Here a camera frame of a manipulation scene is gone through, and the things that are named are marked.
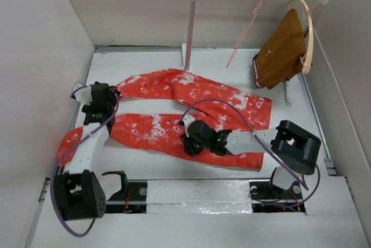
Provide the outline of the pink wire hanger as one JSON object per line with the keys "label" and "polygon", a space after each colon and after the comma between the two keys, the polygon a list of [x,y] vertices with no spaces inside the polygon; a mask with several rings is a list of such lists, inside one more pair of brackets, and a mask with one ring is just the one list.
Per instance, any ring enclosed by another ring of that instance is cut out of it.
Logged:
{"label": "pink wire hanger", "polygon": [[241,32],[241,35],[240,35],[240,37],[238,39],[238,42],[237,42],[237,44],[234,48],[234,51],[232,52],[232,55],[231,55],[227,65],[226,65],[226,68],[228,68],[231,65],[238,49],[241,47],[245,37],[247,36],[247,33],[249,32],[249,30],[250,30],[250,28],[251,28],[251,26],[252,26],[252,24],[253,24],[256,16],[257,16],[257,14],[259,13],[259,10],[261,9],[261,6],[262,6],[263,2],[264,2],[264,0],[259,0],[259,1],[254,0],[254,4],[253,4],[252,10],[251,10],[251,13],[249,15],[249,18],[248,18],[248,20],[247,20],[247,22],[246,22],[246,24],[245,24],[245,26],[244,26],[244,28]]}

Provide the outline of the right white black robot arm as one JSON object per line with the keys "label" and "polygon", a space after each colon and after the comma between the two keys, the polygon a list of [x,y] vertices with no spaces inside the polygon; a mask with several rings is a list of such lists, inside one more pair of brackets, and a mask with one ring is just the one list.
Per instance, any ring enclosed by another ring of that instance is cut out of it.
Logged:
{"label": "right white black robot arm", "polygon": [[291,194],[300,196],[304,176],[318,172],[320,139],[291,121],[261,131],[214,130],[202,120],[186,115],[180,125],[184,151],[191,157],[208,152],[218,159],[231,159],[254,152],[266,152],[278,163],[264,186],[253,185],[258,200],[279,201]]}

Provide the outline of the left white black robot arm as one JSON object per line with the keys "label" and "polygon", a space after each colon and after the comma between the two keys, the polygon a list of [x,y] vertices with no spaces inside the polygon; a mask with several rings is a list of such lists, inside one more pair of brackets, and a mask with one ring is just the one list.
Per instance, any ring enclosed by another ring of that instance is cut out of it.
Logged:
{"label": "left white black robot arm", "polygon": [[97,174],[97,163],[115,123],[120,92],[115,86],[95,82],[76,88],[71,97],[79,101],[85,113],[82,136],[58,160],[64,164],[61,174],[54,177],[53,196],[62,220],[101,218],[107,200],[124,199],[129,194],[124,171]]}

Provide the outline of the red white patterned trousers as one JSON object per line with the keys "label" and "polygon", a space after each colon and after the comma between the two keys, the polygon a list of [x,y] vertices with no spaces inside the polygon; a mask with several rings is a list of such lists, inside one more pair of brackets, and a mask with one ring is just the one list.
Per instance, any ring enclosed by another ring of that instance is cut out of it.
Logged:
{"label": "red white patterned trousers", "polygon": [[[189,72],[167,69],[134,75],[117,84],[121,98],[174,100],[197,110],[193,117],[211,128],[247,131],[270,126],[272,101]],[[183,150],[179,114],[125,113],[116,117],[111,139],[133,149],[152,150],[189,161],[260,171],[263,153],[217,156],[202,151],[191,157]]]}

